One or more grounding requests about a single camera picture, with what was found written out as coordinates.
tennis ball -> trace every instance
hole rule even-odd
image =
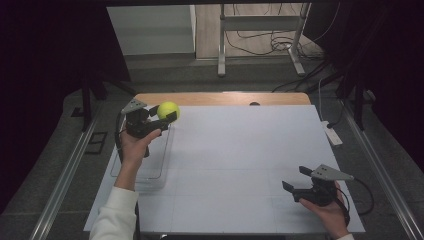
[[[159,119],[164,119],[170,113],[177,112],[177,119],[180,117],[180,108],[174,102],[163,102],[158,107]]]

power strip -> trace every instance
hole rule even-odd
[[[324,128],[325,134],[327,134],[328,141],[331,143],[331,145],[338,146],[343,144],[342,140],[339,138],[339,135],[337,135],[336,131],[334,131],[333,128],[327,127],[328,121],[322,121],[321,124],[322,124],[322,128]]]

human hand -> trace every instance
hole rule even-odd
[[[123,159],[115,187],[134,191],[135,178],[146,153],[146,148],[160,133],[160,129],[156,129],[142,139],[129,135],[127,131],[121,133]]]
[[[340,185],[335,182],[336,187],[340,189]],[[337,198],[344,203],[342,194],[337,191]],[[336,202],[332,202],[325,207],[315,205],[308,200],[301,198],[299,202],[310,211],[314,212],[321,219],[325,229],[332,238],[338,239],[349,234],[342,209]]]

metal stand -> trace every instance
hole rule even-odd
[[[224,4],[221,4],[220,39],[218,54],[218,76],[225,76],[225,31],[296,31],[293,43],[288,49],[290,58],[299,76],[305,70],[297,56],[297,45],[305,25],[310,3],[305,3],[300,16],[225,16]]]

wooden surface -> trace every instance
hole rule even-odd
[[[157,105],[164,101],[173,101],[180,106],[222,106],[249,105],[310,105],[308,95],[304,93],[146,93],[138,94],[137,100],[147,105]]]

